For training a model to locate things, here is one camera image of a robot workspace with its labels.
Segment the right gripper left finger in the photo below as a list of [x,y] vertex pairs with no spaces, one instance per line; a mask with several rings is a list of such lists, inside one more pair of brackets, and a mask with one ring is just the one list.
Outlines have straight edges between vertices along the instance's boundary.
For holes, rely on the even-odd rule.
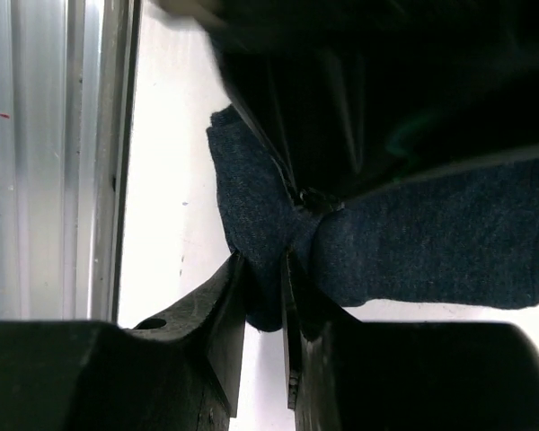
[[225,430],[237,412],[247,264],[124,330],[0,321],[0,430]]

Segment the dark blue patterned sock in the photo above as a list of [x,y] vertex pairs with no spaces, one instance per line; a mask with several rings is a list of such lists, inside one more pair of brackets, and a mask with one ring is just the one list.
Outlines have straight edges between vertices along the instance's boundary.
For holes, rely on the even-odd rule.
[[412,183],[313,215],[293,204],[233,107],[212,114],[207,134],[226,242],[257,279],[247,303],[254,328],[282,326],[287,249],[343,307],[375,299],[539,304],[539,160]]

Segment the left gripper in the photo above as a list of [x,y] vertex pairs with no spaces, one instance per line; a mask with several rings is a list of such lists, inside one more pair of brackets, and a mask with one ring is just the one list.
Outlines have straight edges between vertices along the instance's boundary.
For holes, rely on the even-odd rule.
[[539,158],[539,1],[162,1],[298,191],[340,200]]

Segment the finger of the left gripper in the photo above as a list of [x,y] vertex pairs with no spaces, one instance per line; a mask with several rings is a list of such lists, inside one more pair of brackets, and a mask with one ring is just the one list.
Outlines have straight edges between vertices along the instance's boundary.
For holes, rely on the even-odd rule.
[[345,208],[342,200],[318,189],[301,189],[299,197],[303,206],[313,214],[329,214]]
[[270,139],[270,135],[267,133],[264,126],[245,106],[234,105],[234,108],[242,118],[243,122],[269,152],[269,155],[276,165],[279,176],[284,184],[284,188],[287,191],[289,200],[294,206],[302,207],[304,202],[296,187],[296,181],[292,176],[290,166],[287,160],[281,155],[278,148],[274,145],[273,141]]

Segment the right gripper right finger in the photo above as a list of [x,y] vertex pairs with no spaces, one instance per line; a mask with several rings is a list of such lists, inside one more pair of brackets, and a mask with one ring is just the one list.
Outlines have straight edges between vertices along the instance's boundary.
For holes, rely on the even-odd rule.
[[539,430],[539,353],[500,322],[363,322],[281,263],[299,430]]

